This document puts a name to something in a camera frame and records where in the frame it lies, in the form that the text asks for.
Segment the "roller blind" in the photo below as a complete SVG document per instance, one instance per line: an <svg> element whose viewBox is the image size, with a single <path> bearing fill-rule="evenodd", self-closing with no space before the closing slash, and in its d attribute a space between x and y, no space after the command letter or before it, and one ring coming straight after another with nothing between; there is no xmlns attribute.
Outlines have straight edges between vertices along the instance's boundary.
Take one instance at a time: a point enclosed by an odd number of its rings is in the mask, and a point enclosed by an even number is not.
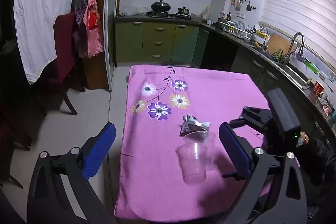
<svg viewBox="0 0 336 224"><path fill-rule="evenodd" d="M264 0L261 21L290 35L302 32L305 44L336 68L336 0Z"/></svg>

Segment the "saucepan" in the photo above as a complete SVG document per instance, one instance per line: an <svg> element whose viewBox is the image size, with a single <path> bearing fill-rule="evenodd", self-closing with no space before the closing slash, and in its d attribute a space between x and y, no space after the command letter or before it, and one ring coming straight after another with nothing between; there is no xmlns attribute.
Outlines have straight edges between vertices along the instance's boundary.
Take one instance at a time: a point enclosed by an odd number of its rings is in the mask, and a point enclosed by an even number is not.
<svg viewBox="0 0 336 224"><path fill-rule="evenodd" d="M183 6L183 8L178 8L178 13L180 15L188 15L189 14L189 9L186 9L185 6Z"/></svg>
<svg viewBox="0 0 336 224"><path fill-rule="evenodd" d="M154 2L151 5L151 8L154 12L167 12L170 10L171 6L168 3L160 0L160 2Z"/></svg>

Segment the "cutting board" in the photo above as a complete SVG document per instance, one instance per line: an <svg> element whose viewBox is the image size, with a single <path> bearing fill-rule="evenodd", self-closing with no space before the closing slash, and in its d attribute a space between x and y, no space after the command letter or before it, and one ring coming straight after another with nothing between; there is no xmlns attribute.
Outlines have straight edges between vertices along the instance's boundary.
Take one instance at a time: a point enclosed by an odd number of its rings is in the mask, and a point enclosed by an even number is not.
<svg viewBox="0 0 336 224"><path fill-rule="evenodd" d="M270 54L274 54L275 52L278 52L279 49L283 50L283 55L287 54L289 46L291 45L291 42L285 38L282 38L281 36L277 34L272 34L271 38L268 40L268 48L267 51ZM292 51L296 48L295 43L292 46Z"/></svg>

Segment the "white cloth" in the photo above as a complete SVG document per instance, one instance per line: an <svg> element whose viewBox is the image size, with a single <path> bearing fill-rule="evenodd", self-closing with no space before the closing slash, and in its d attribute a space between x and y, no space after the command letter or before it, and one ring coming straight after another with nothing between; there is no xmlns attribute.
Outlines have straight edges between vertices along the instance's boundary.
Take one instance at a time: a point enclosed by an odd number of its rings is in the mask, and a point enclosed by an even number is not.
<svg viewBox="0 0 336 224"><path fill-rule="evenodd" d="M71 0L14 0L17 44L30 84L56 58L53 25L70 9Z"/></svg>

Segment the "plastic cup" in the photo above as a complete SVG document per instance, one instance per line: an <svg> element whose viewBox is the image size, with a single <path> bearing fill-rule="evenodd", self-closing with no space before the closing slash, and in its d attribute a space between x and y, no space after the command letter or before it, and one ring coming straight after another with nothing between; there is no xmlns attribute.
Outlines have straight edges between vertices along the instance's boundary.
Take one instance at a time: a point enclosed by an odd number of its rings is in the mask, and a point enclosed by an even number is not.
<svg viewBox="0 0 336 224"><path fill-rule="evenodd" d="M206 170L213 170L216 134L211 131L196 131L185 135L183 138L186 144L198 143L207 148L207 153L205 155L205 168Z"/></svg>
<svg viewBox="0 0 336 224"><path fill-rule="evenodd" d="M192 185L206 179L206 155L208 149L200 143L188 143L176 151L182 170L183 180Z"/></svg>

